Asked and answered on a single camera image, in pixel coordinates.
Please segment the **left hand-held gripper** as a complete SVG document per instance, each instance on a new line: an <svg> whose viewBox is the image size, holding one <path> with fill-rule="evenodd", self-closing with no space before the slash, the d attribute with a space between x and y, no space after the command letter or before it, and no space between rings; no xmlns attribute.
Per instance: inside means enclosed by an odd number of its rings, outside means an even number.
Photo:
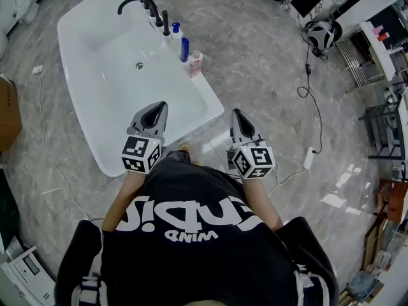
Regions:
<svg viewBox="0 0 408 306"><path fill-rule="evenodd" d="M135 114L120 155L127 171L148 174L158 163L164 150L167 118L165 101L152 103Z"/></svg>

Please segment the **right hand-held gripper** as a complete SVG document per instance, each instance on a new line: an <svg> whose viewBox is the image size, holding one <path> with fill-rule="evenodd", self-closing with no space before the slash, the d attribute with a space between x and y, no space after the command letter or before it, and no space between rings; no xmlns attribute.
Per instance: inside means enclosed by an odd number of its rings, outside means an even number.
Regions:
<svg viewBox="0 0 408 306"><path fill-rule="evenodd" d="M231 113L230 136L233 144L227 151L228 168L236 170L241 179L262 179L275 168L272 148L250 117L237 108Z"/></svg>

